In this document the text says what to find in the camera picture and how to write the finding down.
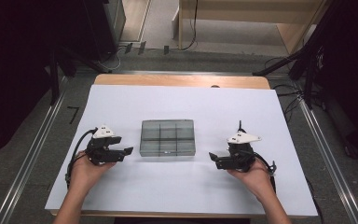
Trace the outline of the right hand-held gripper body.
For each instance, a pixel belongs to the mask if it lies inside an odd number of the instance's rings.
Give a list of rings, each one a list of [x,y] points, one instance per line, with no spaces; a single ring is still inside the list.
[[[227,140],[228,151],[232,159],[230,169],[248,172],[251,165],[255,162],[255,153],[251,143],[260,140],[259,136],[245,132],[236,132],[233,136],[229,137]]]

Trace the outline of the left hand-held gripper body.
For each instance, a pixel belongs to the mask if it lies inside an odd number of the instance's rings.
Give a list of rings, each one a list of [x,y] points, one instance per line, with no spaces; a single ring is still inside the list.
[[[119,150],[110,149],[106,144],[107,138],[113,136],[116,135],[105,125],[98,128],[92,135],[87,145],[86,154],[93,164],[99,165],[107,162],[123,161],[125,156],[119,155]]]

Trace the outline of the clear plastic compartment box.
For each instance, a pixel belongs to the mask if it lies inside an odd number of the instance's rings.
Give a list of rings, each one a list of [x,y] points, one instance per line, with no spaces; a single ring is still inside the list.
[[[194,156],[192,119],[150,119],[142,122],[140,154],[143,157]]]

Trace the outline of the person's right hand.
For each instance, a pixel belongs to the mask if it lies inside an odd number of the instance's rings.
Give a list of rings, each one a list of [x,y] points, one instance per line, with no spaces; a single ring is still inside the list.
[[[275,192],[270,183],[267,167],[260,161],[255,161],[248,172],[242,173],[236,170],[228,170],[230,175],[240,180],[250,190],[258,201],[264,202],[271,199]]]

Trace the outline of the person's left hand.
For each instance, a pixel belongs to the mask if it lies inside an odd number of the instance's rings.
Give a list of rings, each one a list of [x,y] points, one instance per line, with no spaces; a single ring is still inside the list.
[[[73,164],[69,190],[88,192],[102,175],[115,165],[114,162],[95,165],[84,151],[80,151],[76,154],[76,161]]]

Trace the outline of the black stand legs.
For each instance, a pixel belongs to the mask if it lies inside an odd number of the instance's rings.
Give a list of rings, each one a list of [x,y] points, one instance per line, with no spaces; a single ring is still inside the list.
[[[310,36],[309,41],[305,46],[295,52],[294,54],[283,58],[273,65],[268,66],[267,68],[253,72],[254,77],[264,77],[273,71],[283,67],[284,65],[294,62],[294,65],[289,70],[288,76],[292,80],[298,80],[303,74],[306,74],[305,90],[304,90],[304,100],[306,105],[309,108],[312,108],[310,98],[311,98],[311,86],[313,75],[315,74],[316,64],[317,64],[317,55],[322,47],[322,43],[325,38],[326,29],[331,23],[330,19],[322,18],[320,23],[316,26],[314,32]]]
[[[93,63],[91,60],[86,59],[80,54],[74,52],[71,49],[63,46],[55,46],[49,49],[49,75],[50,75],[50,89],[51,100],[50,104],[54,105],[60,96],[59,80],[58,80],[58,68],[61,68],[63,73],[67,77],[73,77],[76,73],[76,68],[72,63],[75,59],[86,65],[88,68],[96,71],[97,73],[105,73],[106,70],[100,65]]]

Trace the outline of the black cabinet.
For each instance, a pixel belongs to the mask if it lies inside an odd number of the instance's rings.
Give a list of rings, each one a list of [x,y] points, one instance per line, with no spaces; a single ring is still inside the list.
[[[84,0],[92,39],[95,43],[95,59],[101,60],[109,53],[116,53],[126,23],[122,0]]]

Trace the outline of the black curtain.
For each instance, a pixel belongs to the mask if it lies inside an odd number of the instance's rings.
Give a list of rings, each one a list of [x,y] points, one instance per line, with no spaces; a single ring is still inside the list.
[[[76,0],[0,0],[0,149],[51,88],[50,51],[77,14]]]
[[[323,68],[317,81],[335,102],[344,139],[358,156],[358,0],[337,0],[340,9],[326,27]]]

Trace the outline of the light wooden bench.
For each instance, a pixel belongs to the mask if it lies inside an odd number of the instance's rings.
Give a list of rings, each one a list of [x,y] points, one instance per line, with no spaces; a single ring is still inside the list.
[[[185,19],[276,23],[283,44],[293,54],[324,14],[327,0],[178,0],[178,47],[183,48]]]

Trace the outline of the metal floor rail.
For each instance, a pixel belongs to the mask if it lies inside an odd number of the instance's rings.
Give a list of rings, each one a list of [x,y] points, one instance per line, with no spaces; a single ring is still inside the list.
[[[330,146],[324,136],[318,120],[312,109],[309,109],[303,96],[297,96],[302,113],[310,127],[324,164],[337,190],[337,194],[348,215],[351,224],[358,224],[358,202],[339,168]]]
[[[67,91],[69,78],[62,77],[59,87],[61,92],[58,95],[57,101],[48,108],[48,112],[43,119],[41,126],[39,127],[33,143],[31,144],[24,161],[21,164],[20,170],[12,182],[7,195],[0,207],[0,224],[7,224],[12,216],[12,213],[23,193],[29,176],[34,169],[36,160],[40,154],[42,146],[44,145],[49,130],[57,117],[57,114],[61,108],[63,98]]]

